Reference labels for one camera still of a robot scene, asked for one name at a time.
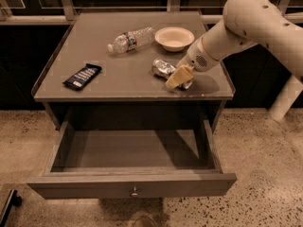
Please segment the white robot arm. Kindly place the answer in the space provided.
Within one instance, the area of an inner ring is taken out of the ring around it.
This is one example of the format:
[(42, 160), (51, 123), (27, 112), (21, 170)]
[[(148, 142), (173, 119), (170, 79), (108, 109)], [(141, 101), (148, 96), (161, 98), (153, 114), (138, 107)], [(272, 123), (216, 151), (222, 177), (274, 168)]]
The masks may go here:
[(227, 0), (223, 18), (198, 38), (177, 63), (166, 86), (173, 89), (226, 57), (260, 44), (292, 74), (269, 110), (279, 121), (303, 90), (303, 28), (283, 17), (269, 0)]

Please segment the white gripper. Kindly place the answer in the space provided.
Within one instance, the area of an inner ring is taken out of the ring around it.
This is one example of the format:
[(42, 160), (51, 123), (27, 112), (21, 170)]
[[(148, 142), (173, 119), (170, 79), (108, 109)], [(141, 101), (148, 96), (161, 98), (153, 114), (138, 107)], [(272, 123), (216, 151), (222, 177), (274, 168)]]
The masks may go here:
[(194, 79), (193, 67), (198, 72), (206, 72), (218, 63), (218, 61), (208, 55), (203, 46), (203, 38), (200, 37), (188, 48), (187, 54), (176, 63), (175, 67), (177, 69), (168, 78), (165, 85), (169, 89), (174, 89), (178, 86), (183, 86), (187, 89)]

